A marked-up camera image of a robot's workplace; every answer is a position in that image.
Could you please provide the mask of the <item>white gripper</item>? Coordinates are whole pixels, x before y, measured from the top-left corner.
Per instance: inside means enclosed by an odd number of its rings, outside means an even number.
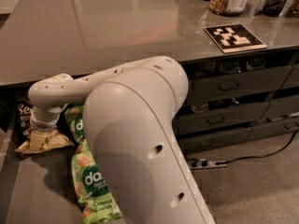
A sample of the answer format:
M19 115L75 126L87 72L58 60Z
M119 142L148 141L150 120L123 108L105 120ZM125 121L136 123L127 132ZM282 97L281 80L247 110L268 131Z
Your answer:
M38 107L34 106L31 112L30 124L41 132L51 131L56 127L64 106Z

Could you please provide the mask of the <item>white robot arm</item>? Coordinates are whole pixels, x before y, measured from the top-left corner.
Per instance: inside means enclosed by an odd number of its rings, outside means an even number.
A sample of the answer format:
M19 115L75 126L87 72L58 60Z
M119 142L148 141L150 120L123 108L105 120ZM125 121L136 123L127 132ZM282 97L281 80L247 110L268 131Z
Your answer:
M188 88L166 56L61 74L31 86L31 123L48 129L65 105L84 105L85 138L127 224L215 224L172 128Z

